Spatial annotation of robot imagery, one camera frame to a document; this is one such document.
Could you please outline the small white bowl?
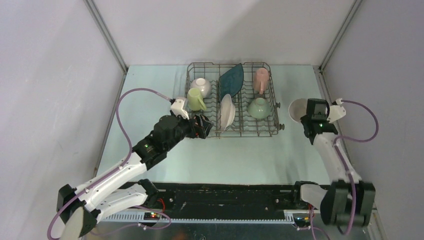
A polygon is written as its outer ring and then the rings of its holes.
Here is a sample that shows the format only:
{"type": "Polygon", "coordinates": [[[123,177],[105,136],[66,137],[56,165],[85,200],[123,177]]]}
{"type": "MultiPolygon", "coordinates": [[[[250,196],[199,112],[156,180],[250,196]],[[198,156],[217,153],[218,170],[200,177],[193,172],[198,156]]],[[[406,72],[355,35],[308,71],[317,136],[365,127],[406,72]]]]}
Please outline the small white bowl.
{"type": "Polygon", "coordinates": [[[290,103],[288,113],[294,122],[301,123],[301,117],[307,114],[307,104],[306,98],[298,98],[290,103]]]}

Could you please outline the yellow-green mug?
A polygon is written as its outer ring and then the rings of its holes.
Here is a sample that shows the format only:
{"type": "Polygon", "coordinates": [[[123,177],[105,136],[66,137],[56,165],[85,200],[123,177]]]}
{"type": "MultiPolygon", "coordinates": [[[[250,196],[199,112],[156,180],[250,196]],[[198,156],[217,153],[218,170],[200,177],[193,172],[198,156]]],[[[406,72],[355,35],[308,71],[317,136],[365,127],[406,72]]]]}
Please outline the yellow-green mug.
{"type": "Polygon", "coordinates": [[[207,109],[202,92],[198,88],[190,88],[187,93],[188,107],[192,111],[205,111],[207,109]]]}

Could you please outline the white scalloped plate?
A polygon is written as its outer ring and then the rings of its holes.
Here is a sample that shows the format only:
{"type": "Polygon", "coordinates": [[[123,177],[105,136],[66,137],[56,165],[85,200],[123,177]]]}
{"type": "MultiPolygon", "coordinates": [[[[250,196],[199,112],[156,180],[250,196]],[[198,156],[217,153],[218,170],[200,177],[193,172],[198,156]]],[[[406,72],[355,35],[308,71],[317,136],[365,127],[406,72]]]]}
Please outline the white scalloped plate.
{"type": "Polygon", "coordinates": [[[226,94],[220,104],[219,130],[225,131],[234,121],[236,108],[230,94],[226,94]]]}

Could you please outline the white ribbed bowl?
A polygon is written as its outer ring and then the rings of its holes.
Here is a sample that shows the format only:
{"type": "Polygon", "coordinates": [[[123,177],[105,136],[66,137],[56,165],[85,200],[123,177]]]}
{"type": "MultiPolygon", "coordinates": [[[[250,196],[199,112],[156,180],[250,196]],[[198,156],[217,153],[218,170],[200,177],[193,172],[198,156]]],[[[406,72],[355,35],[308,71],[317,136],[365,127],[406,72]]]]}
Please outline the white ribbed bowl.
{"type": "Polygon", "coordinates": [[[212,93],[212,84],[205,78],[196,78],[191,84],[190,88],[200,90],[203,98],[209,98],[212,93]]]}

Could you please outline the teal square plate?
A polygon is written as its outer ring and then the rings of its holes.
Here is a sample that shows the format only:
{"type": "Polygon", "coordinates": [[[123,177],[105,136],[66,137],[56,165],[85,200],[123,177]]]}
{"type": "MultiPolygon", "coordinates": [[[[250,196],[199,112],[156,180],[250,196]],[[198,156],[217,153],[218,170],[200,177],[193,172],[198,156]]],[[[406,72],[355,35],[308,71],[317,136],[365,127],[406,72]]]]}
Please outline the teal square plate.
{"type": "Polygon", "coordinates": [[[244,68],[241,63],[235,65],[219,78],[219,101],[225,95],[236,96],[244,84],[244,68]]]}

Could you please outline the pale green bowl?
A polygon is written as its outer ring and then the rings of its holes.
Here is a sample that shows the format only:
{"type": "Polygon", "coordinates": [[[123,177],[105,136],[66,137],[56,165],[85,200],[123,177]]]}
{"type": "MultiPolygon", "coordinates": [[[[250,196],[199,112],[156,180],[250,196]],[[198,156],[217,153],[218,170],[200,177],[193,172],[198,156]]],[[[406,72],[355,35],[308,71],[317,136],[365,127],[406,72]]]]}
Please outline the pale green bowl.
{"type": "Polygon", "coordinates": [[[247,108],[247,112],[255,119],[266,119],[271,113],[271,106],[265,98],[255,98],[247,108]]]}

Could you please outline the pink mug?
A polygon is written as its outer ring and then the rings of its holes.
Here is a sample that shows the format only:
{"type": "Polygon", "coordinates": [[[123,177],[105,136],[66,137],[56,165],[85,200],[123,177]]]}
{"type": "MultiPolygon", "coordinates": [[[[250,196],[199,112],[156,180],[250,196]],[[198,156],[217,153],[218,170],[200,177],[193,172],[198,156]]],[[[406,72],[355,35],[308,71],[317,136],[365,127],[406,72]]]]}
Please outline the pink mug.
{"type": "Polygon", "coordinates": [[[260,95],[264,94],[270,82],[270,73],[264,68],[258,68],[253,76],[252,87],[260,95]]]}

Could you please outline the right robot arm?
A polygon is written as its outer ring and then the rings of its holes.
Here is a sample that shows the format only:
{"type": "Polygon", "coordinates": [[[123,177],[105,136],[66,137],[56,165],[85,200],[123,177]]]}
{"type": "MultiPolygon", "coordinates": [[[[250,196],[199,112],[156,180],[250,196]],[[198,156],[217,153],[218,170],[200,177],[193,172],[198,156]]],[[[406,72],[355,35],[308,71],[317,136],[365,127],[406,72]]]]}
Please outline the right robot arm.
{"type": "Polygon", "coordinates": [[[343,103],[345,100],[341,98],[332,104],[325,99],[307,99],[305,113],[299,121],[305,137],[323,160],[331,184],[325,190],[314,182],[297,181],[290,201],[297,209],[312,205],[320,211],[325,225],[339,229],[345,226],[341,233],[347,235],[353,227],[369,225],[376,188],[362,180],[339,142],[348,139],[339,134],[334,124],[346,115],[343,103]]]}

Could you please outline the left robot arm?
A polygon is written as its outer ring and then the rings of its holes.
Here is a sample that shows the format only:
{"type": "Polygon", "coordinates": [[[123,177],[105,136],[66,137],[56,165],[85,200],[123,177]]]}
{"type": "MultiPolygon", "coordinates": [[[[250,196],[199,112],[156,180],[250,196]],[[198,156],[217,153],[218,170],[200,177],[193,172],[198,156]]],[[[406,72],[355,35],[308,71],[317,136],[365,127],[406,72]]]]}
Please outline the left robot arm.
{"type": "Polygon", "coordinates": [[[65,224],[60,239],[77,240],[106,217],[130,207],[153,208],[158,202],[156,187],[143,179],[134,187],[119,189],[167,157],[168,152],[185,138],[206,139],[213,123],[204,115],[184,118],[181,115],[164,115],[153,130],[129,153],[110,169],[87,182],[58,191],[57,214],[65,224]]]}

